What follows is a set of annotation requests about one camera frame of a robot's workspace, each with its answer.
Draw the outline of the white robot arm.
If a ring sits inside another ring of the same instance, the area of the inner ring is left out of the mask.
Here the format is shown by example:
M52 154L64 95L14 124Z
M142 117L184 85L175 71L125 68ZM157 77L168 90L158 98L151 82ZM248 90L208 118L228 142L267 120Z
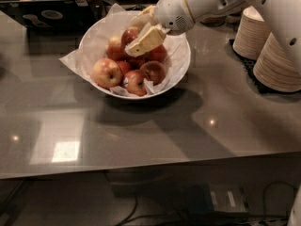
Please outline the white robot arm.
M131 21L141 29L125 47L140 57L164 42L167 35L181 35L209 18L223 17L252 6L267 23L287 56L301 72L301 0L158 0Z

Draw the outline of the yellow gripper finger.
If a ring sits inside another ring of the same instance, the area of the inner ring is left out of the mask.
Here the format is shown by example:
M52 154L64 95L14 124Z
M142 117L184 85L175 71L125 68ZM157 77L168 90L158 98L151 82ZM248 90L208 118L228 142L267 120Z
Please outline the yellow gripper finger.
M130 57L140 57L161 45L166 38L166 30L160 25L147 23L138 37L125 46Z
M146 24L156 25L157 20L155 18L155 5L150 5L139 12L134 18L129 22L129 26L136 26L142 29Z

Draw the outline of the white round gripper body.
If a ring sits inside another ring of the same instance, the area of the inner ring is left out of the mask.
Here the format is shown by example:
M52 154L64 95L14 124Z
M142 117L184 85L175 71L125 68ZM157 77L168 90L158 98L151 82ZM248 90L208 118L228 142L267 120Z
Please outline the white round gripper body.
M169 35L180 35L195 25L186 0L158 0L154 16Z

